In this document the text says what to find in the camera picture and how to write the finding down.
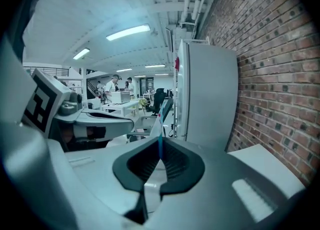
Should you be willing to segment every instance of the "white ceiling beam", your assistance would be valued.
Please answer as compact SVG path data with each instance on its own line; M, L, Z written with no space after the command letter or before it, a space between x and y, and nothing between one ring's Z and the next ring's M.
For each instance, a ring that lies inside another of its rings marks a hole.
M106 62L110 60L115 60L117 58L133 58L137 57L139 55L145 54L145 53L167 53L170 52L168 47L156 47L156 48L148 48L148 49L143 49L143 50L135 50L135 51L130 51L130 52L125 52L117 55L113 55L110 57L107 57L105 59L102 59L95 64L93 64L93 67L101 66L105 64Z
M195 3L190 3L189 10L191 11L194 8ZM207 5L203 4L201 11L204 12L206 10ZM86 35L80 38L62 57L62 61L66 61L68 58L73 57L75 51L80 48L84 43L88 42L93 37L101 34L106 31L108 28L113 27L117 23L130 21L133 18L138 18L141 16L159 13L159 12L174 12L174 11L183 11L184 2L166 2L166 3L157 3L144 7L138 7L136 9L132 9L127 12L122 12L117 14L111 19L104 21L102 24L98 25L91 31L89 31Z

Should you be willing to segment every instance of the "white box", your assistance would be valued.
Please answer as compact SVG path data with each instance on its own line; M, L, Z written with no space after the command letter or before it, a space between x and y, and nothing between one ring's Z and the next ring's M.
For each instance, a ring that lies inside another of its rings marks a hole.
M123 104L130 101L130 92L112 92L112 104Z

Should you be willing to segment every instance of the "brick wall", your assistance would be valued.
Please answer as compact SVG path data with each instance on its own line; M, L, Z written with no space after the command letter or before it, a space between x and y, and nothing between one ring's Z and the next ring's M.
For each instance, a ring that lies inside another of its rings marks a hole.
M228 151L262 144L305 185L320 163L320 47L299 0L214 0L198 38L235 50Z

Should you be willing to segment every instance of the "ceiling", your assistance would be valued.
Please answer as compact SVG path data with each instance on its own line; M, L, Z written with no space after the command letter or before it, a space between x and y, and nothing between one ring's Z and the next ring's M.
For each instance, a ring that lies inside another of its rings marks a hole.
M203 12L210 2L204 1ZM166 27L179 37L190 37L185 28L175 29L183 8L184 0L39 0L23 36L24 61L108 73L124 68L132 68L134 75L172 73ZM106 39L107 35L143 24L149 24L151 31ZM74 60L84 48L90 52ZM144 67L155 64L165 64L165 68Z

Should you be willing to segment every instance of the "white refrigerator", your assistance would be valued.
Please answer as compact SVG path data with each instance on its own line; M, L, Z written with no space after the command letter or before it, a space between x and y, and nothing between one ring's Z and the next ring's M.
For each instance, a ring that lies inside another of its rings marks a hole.
M237 106L236 53L182 40L178 56L177 138L224 150Z

